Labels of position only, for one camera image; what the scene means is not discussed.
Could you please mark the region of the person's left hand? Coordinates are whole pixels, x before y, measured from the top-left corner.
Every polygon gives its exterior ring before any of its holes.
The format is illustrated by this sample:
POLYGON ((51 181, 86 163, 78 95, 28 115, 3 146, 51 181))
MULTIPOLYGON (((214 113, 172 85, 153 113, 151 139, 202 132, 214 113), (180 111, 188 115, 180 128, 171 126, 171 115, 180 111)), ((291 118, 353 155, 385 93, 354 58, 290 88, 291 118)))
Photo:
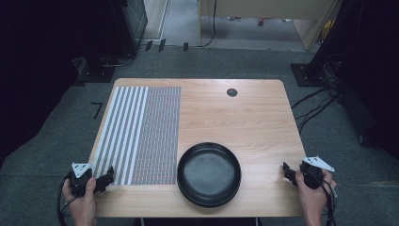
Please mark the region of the person's left hand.
POLYGON ((96 198, 94 188, 96 180, 91 177, 86 185, 86 194, 83 198, 76 199, 69 204, 72 219, 75 218, 96 218, 96 198))

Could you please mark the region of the dark curtain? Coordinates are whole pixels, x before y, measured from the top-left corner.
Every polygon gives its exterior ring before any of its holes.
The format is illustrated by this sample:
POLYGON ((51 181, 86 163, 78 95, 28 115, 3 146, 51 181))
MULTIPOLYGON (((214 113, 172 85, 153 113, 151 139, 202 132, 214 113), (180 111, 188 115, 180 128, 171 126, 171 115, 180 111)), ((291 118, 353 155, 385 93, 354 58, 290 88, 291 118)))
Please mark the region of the dark curtain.
POLYGON ((78 78, 96 64, 94 24, 109 0, 0 0, 0 168, 38 134, 78 78))
POLYGON ((359 142, 399 159, 399 0, 343 0, 313 60, 338 65, 359 142))

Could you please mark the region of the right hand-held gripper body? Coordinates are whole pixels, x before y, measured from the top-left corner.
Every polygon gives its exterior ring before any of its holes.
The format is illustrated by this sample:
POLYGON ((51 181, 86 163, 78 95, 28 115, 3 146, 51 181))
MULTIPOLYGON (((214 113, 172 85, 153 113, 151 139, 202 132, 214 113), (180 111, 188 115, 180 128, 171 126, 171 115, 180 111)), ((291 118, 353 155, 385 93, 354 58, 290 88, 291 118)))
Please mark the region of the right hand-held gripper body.
POLYGON ((299 168, 304 175, 305 184, 311 189, 316 189, 322 184, 324 180, 322 170, 335 171, 332 166, 319 156, 303 157, 299 168))

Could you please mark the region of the dark equipment cabinet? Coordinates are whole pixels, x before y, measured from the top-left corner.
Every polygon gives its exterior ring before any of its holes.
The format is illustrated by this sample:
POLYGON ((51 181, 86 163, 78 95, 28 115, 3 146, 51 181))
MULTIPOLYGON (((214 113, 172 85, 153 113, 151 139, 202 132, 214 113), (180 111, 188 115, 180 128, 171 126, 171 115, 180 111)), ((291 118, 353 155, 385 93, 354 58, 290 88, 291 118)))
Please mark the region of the dark equipment cabinet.
POLYGON ((124 56, 134 57, 148 23, 144 0, 109 0, 124 56))

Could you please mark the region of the person's right hand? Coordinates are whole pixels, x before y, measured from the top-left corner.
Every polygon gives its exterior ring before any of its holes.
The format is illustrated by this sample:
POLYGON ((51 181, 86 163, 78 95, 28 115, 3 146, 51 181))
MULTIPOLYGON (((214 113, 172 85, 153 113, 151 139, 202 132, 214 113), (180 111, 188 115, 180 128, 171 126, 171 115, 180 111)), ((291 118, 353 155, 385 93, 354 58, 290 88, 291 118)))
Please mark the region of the person's right hand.
POLYGON ((298 170, 295 173, 299 200, 303 214, 307 218, 321 217, 323 208, 327 204, 327 195, 322 187, 309 188, 304 182, 303 173, 298 170))

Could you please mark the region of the light wooden desk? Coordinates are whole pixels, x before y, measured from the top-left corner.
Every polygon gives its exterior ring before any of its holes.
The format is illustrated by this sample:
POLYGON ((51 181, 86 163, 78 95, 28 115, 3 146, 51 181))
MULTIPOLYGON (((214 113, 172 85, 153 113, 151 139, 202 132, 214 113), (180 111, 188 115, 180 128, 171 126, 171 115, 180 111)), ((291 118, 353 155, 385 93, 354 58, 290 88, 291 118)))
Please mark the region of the light wooden desk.
POLYGON ((199 0, 198 38, 204 16, 292 19, 305 50, 310 50, 339 0, 199 0))

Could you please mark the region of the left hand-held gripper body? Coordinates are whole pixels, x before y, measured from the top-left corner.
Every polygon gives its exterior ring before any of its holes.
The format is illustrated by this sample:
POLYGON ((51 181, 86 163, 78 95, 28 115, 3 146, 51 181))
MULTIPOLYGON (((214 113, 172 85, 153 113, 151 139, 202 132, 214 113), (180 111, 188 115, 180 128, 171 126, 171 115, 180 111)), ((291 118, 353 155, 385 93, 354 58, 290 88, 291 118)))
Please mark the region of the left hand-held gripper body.
POLYGON ((81 198, 85 196, 86 185, 91 177, 92 168, 90 163, 72 163, 70 187, 72 195, 75 198, 81 198))

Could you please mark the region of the black stand base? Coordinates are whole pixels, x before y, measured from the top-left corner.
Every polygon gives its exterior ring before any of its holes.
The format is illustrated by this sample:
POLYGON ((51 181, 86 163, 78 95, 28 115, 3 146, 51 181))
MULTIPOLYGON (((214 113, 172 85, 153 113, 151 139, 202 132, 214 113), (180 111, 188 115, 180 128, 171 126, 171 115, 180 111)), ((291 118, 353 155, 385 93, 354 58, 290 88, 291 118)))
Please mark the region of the black stand base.
POLYGON ((109 83, 115 71, 114 67, 90 66, 83 57, 76 59, 75 66, 79 72, 77 81, 83 83, 109 83))
POLYGON ((327 87, 328 82, 309 64, 293 63, 291 65, 295 81, 299 87, 327 87))

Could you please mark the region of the striped woven placemat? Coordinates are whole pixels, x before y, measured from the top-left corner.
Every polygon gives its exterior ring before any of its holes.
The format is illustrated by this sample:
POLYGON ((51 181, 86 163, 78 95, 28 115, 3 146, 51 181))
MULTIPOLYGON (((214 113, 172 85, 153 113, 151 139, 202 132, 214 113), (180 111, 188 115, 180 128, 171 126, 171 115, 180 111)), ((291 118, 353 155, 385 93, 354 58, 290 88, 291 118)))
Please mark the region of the striped woven placemat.
POLYGON ((179 87, 116 87, 92 161, 116 186, 173 185, 177 177, 179 87))

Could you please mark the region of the black round plate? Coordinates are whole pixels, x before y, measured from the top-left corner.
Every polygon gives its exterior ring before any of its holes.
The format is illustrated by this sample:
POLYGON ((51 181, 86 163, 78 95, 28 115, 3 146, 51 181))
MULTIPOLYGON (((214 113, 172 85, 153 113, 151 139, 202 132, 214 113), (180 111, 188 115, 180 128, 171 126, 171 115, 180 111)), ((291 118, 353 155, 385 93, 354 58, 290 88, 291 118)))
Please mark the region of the black round plate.
POLYGON ((194 189, 182 187, 181 192, 184 197, 197 206, 214 208, 222 206, 231 201, 238 192, 237 187, 227 187, 223 189, 194 189))
POLYGON ((241 166, 232 151, 213 142, 189 148, 177 167, 177 184, 194 189, 223 189, 241 185, 241 166))

